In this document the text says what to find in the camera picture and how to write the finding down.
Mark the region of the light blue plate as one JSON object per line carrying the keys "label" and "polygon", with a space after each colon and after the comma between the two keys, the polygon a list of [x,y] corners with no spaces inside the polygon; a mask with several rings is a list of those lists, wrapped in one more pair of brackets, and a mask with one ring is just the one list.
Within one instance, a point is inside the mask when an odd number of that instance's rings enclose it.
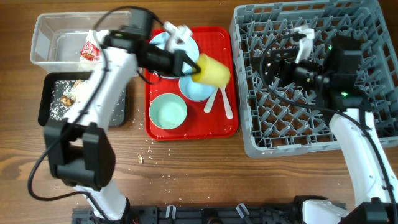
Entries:
{"label": "light blue plate", "polygon": [[[155,44],[158,48],[166,50],[165,45],[170,35],[167,32],[161,32],[150,41],[151,44]],[[185,54],[193,61],[196,62],[199,58],[200,52],[197,43],[192,37],[189,37],[185,42],[175,44],[172,46],[171,51],[174,53],[176,50],[182,50]],[[192,72],[192,66],[184,62],[182,66],[183,75],[189,75]]]}

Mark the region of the yellow plastic cup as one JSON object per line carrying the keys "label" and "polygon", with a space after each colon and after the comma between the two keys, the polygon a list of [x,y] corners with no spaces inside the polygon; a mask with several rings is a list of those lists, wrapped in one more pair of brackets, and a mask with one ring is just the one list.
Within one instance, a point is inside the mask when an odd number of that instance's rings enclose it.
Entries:
{"label": "yellow plastic cup", "polygon": [[224,87],[229,83],[231,78],[230,70],[223,63],[206,54],[200,54],[196,64],[201,68],[201,71],[192,74],[194,82],[216,87]]}

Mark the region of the light blue bowl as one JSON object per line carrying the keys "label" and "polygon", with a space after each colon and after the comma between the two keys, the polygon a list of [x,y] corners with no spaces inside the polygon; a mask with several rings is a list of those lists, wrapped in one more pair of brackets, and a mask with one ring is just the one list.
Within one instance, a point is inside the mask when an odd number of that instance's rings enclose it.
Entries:
{"label": "light blue bowl", "polygon": [[191,76],[185,76],[179,79],[178,87],[181,94],[190,101],[201,102],[208,99],[216,89],[214,86],[196,83]]}

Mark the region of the green bowl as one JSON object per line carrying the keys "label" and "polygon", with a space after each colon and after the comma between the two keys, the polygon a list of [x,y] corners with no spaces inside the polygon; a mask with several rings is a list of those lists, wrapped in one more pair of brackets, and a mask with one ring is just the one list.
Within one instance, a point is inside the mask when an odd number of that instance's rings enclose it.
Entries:
{"label": "green bowl", "polygon": [[175,129],[185,121],[186,117],[186,103],[173,93],[157,96],[149,107],[149,118],[160,129]]}

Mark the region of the food scraps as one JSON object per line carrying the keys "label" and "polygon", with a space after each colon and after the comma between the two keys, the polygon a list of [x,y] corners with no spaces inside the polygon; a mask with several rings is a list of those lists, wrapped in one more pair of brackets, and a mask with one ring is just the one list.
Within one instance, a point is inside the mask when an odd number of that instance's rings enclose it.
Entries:
{"label": "food scraps", "polygon": [[50,102],[50,119],[61,120],[74,103],[87,100],[93,87],[88,80],[58,80]]}

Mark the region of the red snack wrapper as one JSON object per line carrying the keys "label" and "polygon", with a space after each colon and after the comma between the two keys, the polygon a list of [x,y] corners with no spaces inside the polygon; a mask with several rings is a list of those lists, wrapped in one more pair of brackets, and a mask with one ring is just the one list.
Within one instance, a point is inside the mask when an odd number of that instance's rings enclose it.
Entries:
{"label": "red snack wrapper", "polygon": [[80,56],[88,61],[98,61],[100,57],[100,49],[90,41],[86,42],[80,51]]}

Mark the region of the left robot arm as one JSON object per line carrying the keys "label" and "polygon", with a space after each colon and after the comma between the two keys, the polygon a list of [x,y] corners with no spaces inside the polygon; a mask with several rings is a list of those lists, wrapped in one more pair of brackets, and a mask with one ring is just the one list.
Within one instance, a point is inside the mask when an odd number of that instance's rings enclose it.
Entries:
{"label": "left robot arm", "polygon": [[76,102],[60,121],[44,127],[45,151],[51,175],[73,187],[94,208],[105,223],[132,223],[135,219],[129,200],[113,182],[116,156],[106,135],[116,102],[139,68],[169,77],[183,76],[183,65],[198,73],[200,67],[179,42],[192,36],[187,26],[162,22],[168,34],[165,47],[149,42],[153,24],[159,20],[152,11],[133,6],[129,23],[95,40],[100,59],[89,77],[92,92]]}

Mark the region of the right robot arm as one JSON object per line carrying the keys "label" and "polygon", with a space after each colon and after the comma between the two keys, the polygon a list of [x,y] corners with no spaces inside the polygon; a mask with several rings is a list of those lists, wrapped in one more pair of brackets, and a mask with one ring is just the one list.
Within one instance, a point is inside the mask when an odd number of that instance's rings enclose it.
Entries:
{"label": "right robot arm", "polygon": [[315,103],[308,109],[322,112],[326,125],[338,141],[354,189],[355,208],[347,212],[325,199],[301,203],[304,223],[397,223],[397,177],[377,136],[367,94],[354,83],[361,58],[360,42],[336,36],[322,65],[309,61],[313,40],[292,34],[298,42],[293,62],[284,50],[273,50],[263,62],[267,81],[278,77],[284,85],[298,84],[313,90]]}

